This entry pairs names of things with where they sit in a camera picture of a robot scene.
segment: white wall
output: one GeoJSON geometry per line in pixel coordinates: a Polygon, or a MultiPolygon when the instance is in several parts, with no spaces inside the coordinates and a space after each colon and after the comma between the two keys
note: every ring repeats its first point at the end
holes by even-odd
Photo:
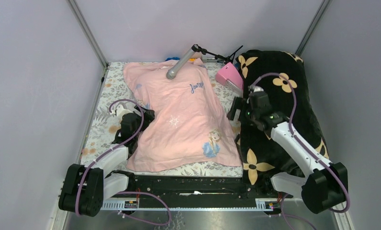
{"type": "Polygon", "coordinates": [[[381,0],[334,0],[303,52],[333,161],[348,168],[356,230],[381,230],[381,0]]]}
{"type": "Polygon", "coordinates": [[[65,1],[0,0],[0,230],[46,228],[101,70],[65,1]]]}
{"type": "Polygon", "coordinates": [[[109,61],[162,61],[197,43],[294,52],[322,0],[77,0],[109,61]]]}

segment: floral sheet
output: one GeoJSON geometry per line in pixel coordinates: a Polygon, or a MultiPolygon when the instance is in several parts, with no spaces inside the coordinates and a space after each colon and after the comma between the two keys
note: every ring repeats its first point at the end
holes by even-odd
{"type": "MultiPolygon", "coordinates": [[[[123,67],[124,62],[113,62],[109,66],[109,73],[104,81],[101,98],[97,106],[92,126],[90,128],[85,148],[81,154],[81,164],[93,160],[109,149],[114,135],[120,129],[120,120],[111,116],[108,107],[118,99],[135,100],[133,93],[124,82],[123,67]]],[[[230,110],[233,98],[236,96],[230,89],[216,82],[214,79],[217,71],[222,67],[219,63],[205,63],[209,73],[209,78],[214,92],[217,94],[226,113],[230,110]]],[[[134,109],[134,105],[126,104],[129,109],[134,109]]],[[[232,123],[235,135],[240,132],[240,124],[232,123]]],[[[130,171],[126,169],[127,162],[119,164],[116,169],[130,171]]],[[[177,175],[177,176],[221,176],[221,177],[241,177],[242,167],[224,166],[215,162],[205,161],[185,164],[177,168],[160,172],[135,172],[135,174],[147,175],[177,175]]]]}

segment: pink container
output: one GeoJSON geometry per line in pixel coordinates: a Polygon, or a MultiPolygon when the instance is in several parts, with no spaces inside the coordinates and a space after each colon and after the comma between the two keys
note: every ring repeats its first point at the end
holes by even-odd
{"type": "Polygon", "coordinates": [[[243,78],[232,63],[227,63],[217,72],[216,81],[238,95],[243,95],[243,78]]]}

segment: yellow flower print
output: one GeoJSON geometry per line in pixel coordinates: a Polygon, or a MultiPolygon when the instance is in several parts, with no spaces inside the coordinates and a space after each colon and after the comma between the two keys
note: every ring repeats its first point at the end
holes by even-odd
{"type": "Polygon", "coordinates": [[[271,140],[272,138],[269,137],[266,133],[264,133],[268,140],[271,140]]]}
{"type": "Polygon", "coordinates": [[[291,53],[288,53],[288,52],[285,52],[285,51],[284,51],[284,53],[288,54],[289,56],[291,56],[293,58],[293,60],[295,60],[296,62],[298,62],[298,60],[299,60],[299,61],[301,61],[303,63],[303,60],[302,60],[302,58],[300,56],[298,56],[296,54],[291,54],[291,53]]]}
{"type": "Polygon", "coordinates": [[[329,154],[327,153],[327,148],[325,143],[323,142],[323,138],[320,140],[320,144],[317,148],[315,148],[315,150],[327,159],[329,159],[329,154]]]}
{"type": "Polygon", "coordinates": [[[244,78],[247,77],[248,69],[247,66],[251,65],[258,57],[250,57],[249,59],[246,59],[243,56],[238,56],[238,61],[240,62],[240,67],[243,70],[243,76],[244,78]]]}
{"type": "MultiPolygon", "coordinates": [[[[289,80],[289,76],[286,73],[280,73],[280,76],[283,76],[285,79],[289,80]]],[[[277,85],[277,86],[282,86],[282,90],[284,90],[285,92],[292,92],[291,87],[289,86],[288,82],[284,78],[282,77],[274,78],[274,80],[272,80],[272,83],[274,83],[274,85],[277,85]]],[[[294,80],[289,80],[289,82],[291,83],[294,89],[298,87],[298,85],[296,84],[294,80]]]]}
{"type": "Polygon", "coordinates": [[[247,153],[247,162],[248,163],[243,163],[243,169],[248,170],[248,178],[251,182],[252,185],[257,182],[258,179],[258,172],[266,172],[268,170],[271,170],[275,168],[274,166],[262,162],[262,163],[257,163],[257,157],[255,156],[253,150],[249,149],[247,153]]]}

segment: pink blanket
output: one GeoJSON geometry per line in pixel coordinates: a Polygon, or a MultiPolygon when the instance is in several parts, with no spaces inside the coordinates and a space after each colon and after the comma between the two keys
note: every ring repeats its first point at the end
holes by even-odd
{"type": "Polygon", "coordinates": [[[230,123],[202,61],[188,62],[168,80],[166,73],[175,63],[124,67],[124,80],[137,101],[156,114],[127,168],[156,172],[200,161],[241,166],[230,123]]]}

